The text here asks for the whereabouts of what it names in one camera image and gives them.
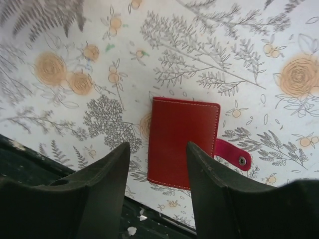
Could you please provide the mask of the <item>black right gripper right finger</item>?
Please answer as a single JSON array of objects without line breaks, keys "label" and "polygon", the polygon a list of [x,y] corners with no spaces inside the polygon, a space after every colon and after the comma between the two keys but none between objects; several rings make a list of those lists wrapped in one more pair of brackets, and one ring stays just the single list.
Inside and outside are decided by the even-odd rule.
[{"label": "black right gripper right finger", "polygon": [[318,238],[318,180],[273,187],[233,171],[195,143],[188,143],[186,156],[199,239]]}]

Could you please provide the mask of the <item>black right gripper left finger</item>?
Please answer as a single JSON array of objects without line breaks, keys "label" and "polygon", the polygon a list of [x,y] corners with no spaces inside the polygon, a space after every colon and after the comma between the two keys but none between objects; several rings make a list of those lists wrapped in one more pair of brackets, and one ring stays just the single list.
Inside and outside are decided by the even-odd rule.
[{"label": "black right gripper left finger", "polygon": [[124,142],[77,172],[32,186],[13,176],[26,160],[1,150],[1,238],[117,238],[129,163],[130,145]]}]

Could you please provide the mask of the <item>red leather card holder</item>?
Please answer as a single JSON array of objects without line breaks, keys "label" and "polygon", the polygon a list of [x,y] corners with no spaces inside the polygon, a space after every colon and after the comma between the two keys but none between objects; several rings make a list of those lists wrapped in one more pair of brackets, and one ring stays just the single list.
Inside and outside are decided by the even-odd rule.
[{"label": "red leather card holder", "polygon": [[147,180],[189,190],[186,146],[194,142],[210,157],[219,156],[249,171],[251,155],[218,139],[220,104],[154,97],[150,121]]}]

